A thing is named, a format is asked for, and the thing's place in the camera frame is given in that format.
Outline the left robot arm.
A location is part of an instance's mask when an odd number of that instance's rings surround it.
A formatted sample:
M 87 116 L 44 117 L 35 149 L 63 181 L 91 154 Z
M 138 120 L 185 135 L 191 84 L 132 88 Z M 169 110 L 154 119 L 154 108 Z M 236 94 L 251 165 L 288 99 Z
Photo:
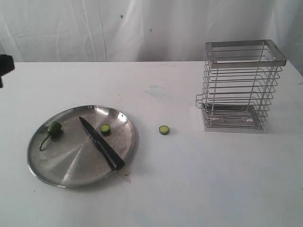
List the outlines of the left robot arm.
M 11 55 L 0 55 L 0 88 L 3 88 L 2 77 L 15 69 L 13 57 Z

